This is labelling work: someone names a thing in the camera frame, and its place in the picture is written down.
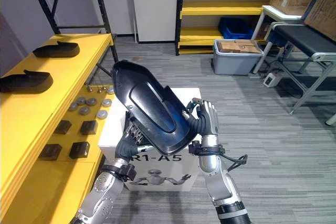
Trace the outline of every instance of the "shelf board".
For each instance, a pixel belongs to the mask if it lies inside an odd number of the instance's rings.
[[[62,120],[72,123],[67,134],[52,134],[48,144],[60,144],[62,150],[56,161],[37,160],[23,182],[19,192],[9,207],[3,224],[24,222],[36,223],[69,223],[85,195],[90,191],[97,173],[102,152],[98,147],[99,138],[106,119],[96,118],[99,110],[109,112],[111,107],[102,107],[103,99],[114,99],[114,94],[97,93],[98,87],[93,86],[88,92],[83,86],[76,98],[96,98],[97,104],[91,106],[88,115],[80,115],[78,110],[67,111]],[[79,129],[83,121],[97,120],[95,135],[81,135]],[[69,152],[73,142],[89,142],[88,157],[71,159]]]
[[[199,48],[199,49],[193,49],[193,48],[187,48],[187,49],[179,49],[180,55],[190,55],[190,54],[212,54],[214,51],[212,49],[207,48]]]
[[[6,74],[23,73],[24,69],[49,72],[54,82],[40,94],[0,94],[0,221],[96,62],[107,47],[113,45],[110,34],[54,35],[45,45],[54,45],[58,40],[78,43],[80,53],[67,59],[37,58],[30,54]]]
[[[94,171],[94,163],[36,161],[1,223],[70,223]]]
[[[186,15],[260,15],[262,2],[186,2],[181,16]]]
[[[182,27],[180,46],[212,46],[215,39],[223,39],[217,27]]]

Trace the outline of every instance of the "black cable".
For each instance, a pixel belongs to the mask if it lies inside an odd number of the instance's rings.
[[[240,165],[245,165],[247,163],[247,155],[241,156],[239,159],[235,159],[232,157],[228,157],[224,155],[222,152],[207,152],[207,153],[198,153],[198,156],[211,156],[211,155],[220,155],[223,158],[226,158],[227,160],[230,160],[233,162],[233,164],[227,169],[228,172],[231,170],[239,167]]]

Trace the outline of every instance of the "cardboard box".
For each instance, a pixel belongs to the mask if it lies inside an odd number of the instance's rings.
[[[192,98],[201,98],[199,90],[172,89],[185,106]],[[98,142],[107,164],[114,159],[115,148],[123,134],[126,108],[114,98],[110,111]],[[197,117],[196,110],[193,111],[193,115]],[[195,140],[201,141],[201,136],[197,135]],[[137,172],[134,181],[125,183],[131,191],[190,191],[199,173],[198,157],[189,153],[188,146],[169,157],[161,155],[155,149],[143,152],[134,155],[131,164]]]
[[[244,46],[240,45],[240,53],[241,54],[260,54],[262,50],[257,46]]]
[[[234,41],[220,41],[218,42],[218,50],[219,52],[234,52],[234,53],[239,53],[240,48],[239,45],[236,44]]]
[[[256,45],[253,40],[249,40],[249,39],[236,39],[235,43],[239,45],[252,46],[252,47]]]
[[[313,0],[304,23],[336,41],[336,0]]]
[[[270,5],[287,15],[303,15],[311,0],[271,0]]]

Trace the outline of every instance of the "white box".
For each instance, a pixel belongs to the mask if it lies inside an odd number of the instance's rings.
[[[172,89],[185,106],[192,98],[201,98],[199,90]],[[98,143],[108,161],[114,159],[115,147],[123,134],[126,111],[117,98],[113,99]],[[195,140],[201,140],[201,136],[197,135]],[[151,150],[133,156],[131,164],[137,172],[133,182],[125,183],[131,191],[190,191],[198,175],[198,157],[189,154],[188,147],[169,157],[161,155],[157,150]]]

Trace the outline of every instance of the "yellow table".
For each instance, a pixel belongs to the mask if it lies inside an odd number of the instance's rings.
[[[3,224],[59,224],[69,223],[85,195],[90,191],[97,173],[102,153],[98,147],[105,119],[96,117],[99,110],[108,113],[111,107],[102,107],[105,98],[113,100],[114,94],[106,91],[97,93],[98,88],[86,87],[77,94],[78,97],[96,98],[97,105],[91,106],[88,115],[80,115],[79,109],[67,111],[62,120],[72,123],[67,134],[52,134],[48,144],[60,144],[62,150],[56,161],[37,160],[23,182],[11,206],[3,218]],[[83,121],[96,120],[98,128],[95,135],[82,135],[79,130]],[[69,152],[73,142],[89,142],[89,155],[86,158],[71,159]]]
[[[45,45],[56,44],[57,40],[78,43],[80,53],[66,59],[37,58],[30,54],[6,74],[23,73],[24,69],[49,72],[54,82],[41,94],[0,94],[0,221],[96,62],[113,45],[110,34],[54,35]]]

